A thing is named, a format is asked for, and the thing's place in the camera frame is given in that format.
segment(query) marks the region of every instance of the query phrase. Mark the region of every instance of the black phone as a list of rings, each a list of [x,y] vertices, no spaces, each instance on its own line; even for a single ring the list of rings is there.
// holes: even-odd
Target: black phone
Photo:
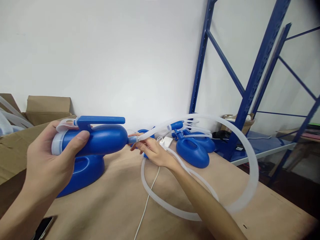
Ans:
[[[46,233],[49,231],[50,226],[53,224],[56,216],[50,216],[42,219],[42,221],[39,224],[39,227],[37,228],[33,238],[31,240],[40,240],[44,239],[46,236]]]

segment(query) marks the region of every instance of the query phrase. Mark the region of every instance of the box on shelf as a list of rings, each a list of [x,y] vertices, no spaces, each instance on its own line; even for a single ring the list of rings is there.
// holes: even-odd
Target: box on shelf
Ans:
[[[0,93],[17,111],[20,112],[13,96]],[[49,122],[75,118],[70,113],[71,99],[69,97],[29,96],[27,110],[21,113],[34,127],[12,134],[0,136],[0,184],[26,169],[27,149],[30,143],[42,132]]]
[[[231,119],[230,121],[232,121],[232,122],[235,121],[236,117],[237,117],[237,115],[233,116],[232,114],[226,114],[226,115],[223,115],[223,116],[222,116],[223,119],[226,119],[226,120],[230,120],[230,119]],[[249,131],[250,127],[251,127],[253,124],[254,124],[254,119],[253,119],[253,120],[249,120],[249,121],[245,121],[245,123],[244,123],[244,125],[243,125],[243,128],[242,128],[242,130],[241,130],[242,133],[243,133],[244,135],[246,135],[247,132]],[[220,130],[225,130],[225,131],[228,131],[228,132],[232,132],[232,131],[231,131],[229,128],[227,128],[225,125],[222,125],[221,128],[220,128]]]

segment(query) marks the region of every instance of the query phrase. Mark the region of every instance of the wooden table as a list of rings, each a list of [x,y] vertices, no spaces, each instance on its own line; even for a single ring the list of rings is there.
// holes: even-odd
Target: wooden table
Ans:
[[[106,155],[106,171],[99,180],[75,193],[56,199],[46,216],[57,215],[46,240],[133,239],[147,192],[140,176],[139,151],[123,150]],[[243,192],[249,175],[215,153],[205,169],[195,169],[228,205]],[[147,161],[146,180],[153,182],[158,167]],[[153,190],[162,199],[193,211],[174,176],[164,167]],[[233,218],[248,239],[301,239],[317,220],[265,185],[259,183],[249,205]],[[179,218],[149,199],[137,239],[212,239],[202,222]]]

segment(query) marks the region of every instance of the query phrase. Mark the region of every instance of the blue shelf upright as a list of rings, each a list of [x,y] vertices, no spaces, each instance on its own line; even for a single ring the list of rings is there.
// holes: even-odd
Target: blue shelf upright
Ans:
[[[286,116],[293,116],[293,117],[304,117],[306,118],[304,120],[304,122],[302,123],[302,125],[300,126],[299,130],[297,131],[293,131],[291,133],[288,133],[286,135],[283,135],[281,136],[282,137],[285,137],[285,136],[288,136],[288,135],[291,135],[293,133],[297,133],[293,139],[293,142],[298,142],[299,138],[301,137],[301,135],[303,134],[304,130],[306,129],[308,123],[310,122],[310,120],[312,119],[313,115],[315,114],[315,112],[317,111],[319,105],[320,105],[320,95],[319,97],[316,97],[313,92],[304,84],[304,82],[298,77],[298,75],[290,68],[290,66],[285,62],[285,60],[280,56],[280,53],[281,53],[281,50],[282,50],[282,47],[284,45],[284,43],[290,39],[293,39],[293,38],[296,38],[296,37],[299,37],[299,36],[302,36],[302,35],[305,35],[307,33],[310,33],[310,32],[313,32],[313,31],[316,31],[316,30],[319,30],[320,29],[320,26],[319,27],[316,27],[316,28],[313,28],[311,30],[308,30],[308,31],[305,31],[303,33],[300,33],[300,34],[297,34],[297,35],[294,35],[292,37],[289,37],[287,38],[288,36],[288,33],[289,33],[289,30],[291,28],[291,23],[288,23],[283,32],[282,32],[282,35],[281,35],[281,38],[279,40],[279,43],[278,43],[278,46],[277,46],[277,49],[275,50],[275,53],[274,53],[274,56],[271,60],[271,63],[270,63],[270,67],[266,73],[266,76],[265,76],[265,79],[263,81],[263,84],[260,88],[260,92],[259,92],[259,95],[257,97],[257,100],[256,100],[256,103],[253,107],[253,110],[252,112],[254,113],[254,116],[256,115],[257,112],[259,113],[269,113],[269,114],[278,114],[278,115],[286,115]],[[269,83],[269,80],[270,80],[270,77],[272,75],[272,72],[274,70],[274,67],[277,63],[277,60],[280,60],[280,62],[283,63],[283,65],[288,69],[288,71],[297,79],[297,81],[300,83],[300,85],[306,90],[306,92],[315,100],[315,103],[314,105],[312,106],[309,114],[307,116],[303,116],[303,115],[293,115],[293,114],[285,114],[285,113],[274,113],[274,112],[263,112],[263,111],[258,111],[258,108],[260,106],[260,103],[261,103],[261,100],[262,100],[262,97],[266,91],[266,88],[267,88],[267,85]],[[275,179],[277,178],[279,172],[281,171],[282,167],[284,166],[284,164],[286,163],[288,157],[290,156],[292,150],[288,149],[286,151],[286,153],[284,154],[283,158],[281,159],[280,161],[280,164],[278,165],[277,169],[275,170],[274,174],[272,175],[269,183],[268,183],[268,186],[271,186]]]
[[[240,83],[237,75],[233,71],[231,65],[229,64],[227,58],[223,54],[222,50],[220,49],[218,43],[214,39],[214,36],[210,32],[210,25],[212,21],[212,15],[213,15],[213,9],[214,4],[217,2],[217,0],[208,0],[207,3],[207,9],[205,14],[205,21],[203,25],[203,31],[201,36],[201,44],[200,44],[200,50],[199,50],[199,56],[198,56],[198,62],[197,62],[197,69],[193,84],[193,91],[192,91],[192,97],[191,97],[191,103],[190,103],[190,109],[189,113],[194,113],[196,108],[196,102],[197,102],[197,96],[199,91],[199,85],[200,85],[200,78],[201,78],[201,72],[203,68],[203,62],[207,47],[207,41],[208,38],[212,42],[214,48],[216,49],[219,57],[221,58],[223,64],[225,65],[228,73],[230,74],[233,82],[235,83],[236,87],[238,88],[241,96],[242,101],[241,105],[237,114],[236,121],[234,125],[242,129],[245,119],[248,115],[250,106],[253,101],[253,97],[256,93],[257,87],[259,85],[261,76],[263,74],[263,71],[265,69],[265,66],[267,64],[268,58],[270,56],[272,47],[274,45],[275,39],[278,35],[280,26],[282,24],[283,18],[287,12],[288,6],[290,4],[291,0],[277,0],[276,4],[274,6],[274,9],[272,11],[266,32],[264,34],[256,61],[254,63],[248,85],[246,89],[244,90],[244,87]],[[228,161],[231,161],[231,157],[235,151],[236,145],[238,142],[237,136],[232,133],[230,136],[230,140],[228,141],[228,146],[225,148],[222,152],[222,156],[227,159]]]

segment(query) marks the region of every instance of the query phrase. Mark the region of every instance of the blue metal shelf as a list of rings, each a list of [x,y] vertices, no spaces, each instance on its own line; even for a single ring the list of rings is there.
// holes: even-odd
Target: blue metal shelf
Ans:
[[[198,62],[197,62],[197,69],[193,84],[193,91],[192,91],[192,97],[190,102],[190,109],[189,113],[194,113],[196,111],[196,102],[197,102],[197,96],[199,91],[199,85],[200,85],[200,78],[201,78],[201,72],[203,68],[203,62],[207,47],[208,38],[212,42],[214,48],[216,49],[219,57],[221,58],[221,61],[225,65],[228,73],[230,74],[233,82],[235,83],[236,87],[239,90],[240,95],[242,96],[241,105],[239,107],[237,118],[235,122],[233,123],[237,128],[242,129],[245,119],[248,115],[249,109],[251,107],[253,98],[255,96],[256,90],[258,88],[260,79],[262,77],[262,74],[264,72],[265,66],[267,64],[267,61],[269,59],[272,47],[274,45],[274,42],[276,40],[276,37],[278,35],[280,26],[283,22],[284,16],[287,12],[288,6],[290,4],[291,0],[277,0],[274,6],[274,9],[272,11],[267,29],[265,31],[264,37],[262,39],[262,43],[260,45],[260,49],[257,55],[257,58],[255,60],[248,84],[246,88],[242,86],[241,82],[239,81],[237,75],[233,71],[231,65],[229,64],[227,58],[223,54],[222,50],[220,49],[218,43],[214,39],[213,34],[210,32],[210,25],[212,21],[212,15],[213,15],[213,9],[214,4],[217,2],[217,0],[208,0],[207,3],[207,9],[206,9],[206,15],[205,15],[205,21],[203,24],[203,31],[201,36],[201,44],[199,49],[199,56],[198,56]],[[291,151],[293,150],[293,146],[295,143],[299,140],[301,134],[304,132],[305,128],[307,127],[310,119],[318,109],[320,105],[320,96],[317,98],[310,89],[303,83],[303,81],[294,73],[294,71],[290,68],[290,66],[285,62],[285,60],[280,56],[281,49],[285,43],[285,41],[288,41],[290,39],[302,36],[304,34],[319,30],[320,27],[311,29],[309,31],[305,31],[303,33],[297,34],[295,36],[287,38],[287,35],[289,33],[291,27],[291,23],[287,24],[284,28],[284,31],[282,33],[282,36],[279,40],[278,46],[275,50],[274,56],[271,60],[269,69],[266,73],[265,79],[263,81],[263,84],[261,86],[259,95],[257,97],[256,103],[253,107],[253,113],[254,115],[259,113],[271,113],[271,114],[279,114],[279,115],[286,115],[286,116],[295,116],[295,117],[305,117],[305,121],[303,122],[300,129],[297,131],[296,136],[294,137],[293,142],[288,142],[285,140],[277,139],[277,138],[270,138],[270,139],[252,139],[250,140],[252,146],[254,147],[254,150],[257,154],[257,156],[267,156],[269,154],[275,153],[276,151],[282,151],[284,149],[287,149],[287,152],[285,153],[284,157],[282,158],[279,166],[277,167],[274,175],[272,176],[270,180],[270,184],[272,184],[277,177],[277,174],[283,167],[284,163],[286,162],[287,158],[289,157]],[[272,75],[272,71],[276,65],[277,60],[280,60],[289,70],[290,73],[293,74],[293,76],[297,79],[297,81],[302,85],[302,87],[309,93],[309,95],[315,100],[315,104],[311,108],[309,114],[307,116],[303,115],[293,115],[293,114],[284,114],[284,113],[273,113],[273,112],[264,112],[264,111],[258,111],[260,102],[262,100],[263,94],[267,88],[268,82],[270,80],[270,77]],[[264,136],[263,134],[255,133],[253,131],[250,131],[248,133],[248,137],[261,137]],[[227,159],[230,162],[233,162],[234,164],[241,164],[246,162],[246,153],[236,151],[236,145],[238,142],[237,136],[232,133],[230,136],[230,139],[227,143],[222,142],[221,140],[215,141],[217,148],[219,148],[219,154],[223,156],[225,159]]]
[[[249,131],[247,134],[248,138],[267,138],[268,135],[257,133],[254,131]],[[224,152],[228,149],[228,144],[223,142],[222,140],[213,140],[216,145],[215,152],[220,156],[224,157]],[[249,139],[253,150],[257,156],[257,158],[262,158],[268,156],[270,154],[274,154],[283,150],[293,149],[296,143],[282,140],[276,137],[271,137],[269,139]],[[245,151],[235,150],[231,161],[232,164],[238,166],[243,163],[248,162],[248,156]]]
[[[293,71],[293,69],[285,62],[285,60],[280,56],[280,53],[281,53],[281,50],[282,50],[282,47],[285,43],[285,41],[288,41],[290,39],[293,39],[293,38],[296,38],[296,37],[299,37],[299,36],[302,36],[304,34],[307,34],[307,33],[310,33],[310,32],[313,32],[313,31],[316,31],[316,30],[319,30],[320,27],[316,27],[316,28],[313,28],[309,31],[305,31],[303,33],[300,33],[300,34],[297,34],[297,35],[294,35],[292,37],[289,37],[287,38],[288,36],[288,33],[289,33],[289,30],[291,28],[291,23],[288,23],[284,30],[283,30],[283,33],[280,37],[280,40],[279,40],[279,44],[277,46],[277,49],[275,50],[275,54],[271,60],[271,63],[270,63],[270,67],[266,73],[266,76],[265,76],[265,79],[262,83],[262,86],[261,86],[261,89],[260,89],[260,92],[259,92],[259,95],[257,97],[257,100],[256,100],[256,103],[253,107],[253,111],[252,113],[254,113],[254,115],[256,115],[256,113],[271,113],[271,114],[279,114],[279,115],[286,115],[286,116],[294,116],[294,117],[305,117],[306,119],[304,120],[303,124],[300,126],[299,130],[296,131],[297,134],[295,135],[294,139],[293,139],[293,142],[298,142],[299,138],[301,137],[301,135],[303,134],[304,130],[306,129],[308,123],[310,122],[310,120],[312,119],[313,115],[315,114],[315,112],[317,111],[319,105],[320,105],[320,95],[319,97],[316,97],[313,92],[306,86],[306,84],[298,77],[298,75]],[[300,83],[300,85],[306,90],[306,92],[313,98],[313,100],[315,100],[315,103],[314,105],[312,106],[310,112],[308,113],[307,116],[302,116],[302,115],[293,115],[293,114],[286,114],[286,113],[273,113],[273,112],[264,112],[264,111],[258,111],[258,108],[260,106],[260,103],[261,103],[261,100],[262,100],[262,97],[266,91],[266,88],[267,88],[267,85],[269,83],[269,80],[271,78],[271,75],[272,75],[272,72],[274,70],[274,67],[277,63],[277,60],[280,60],[280,62],[283,63],[283,65],[288,69],[288,71],[296,78],[296,80]],[[269,186],[271,186],[275,179],[277,178],[279,172],[281,171],[282,167],[284,166],[284,164],[286,163],[288,157],[290,156],[291,152],[292,152],[293,149],[288,149],[287,152],[285,153],[285,155],[283,156],[283,158],[281,159],[280,161],[280,164],[278,165],[277,169],[275,170],[274,174],[272,175],[270,181],[269,181]]]

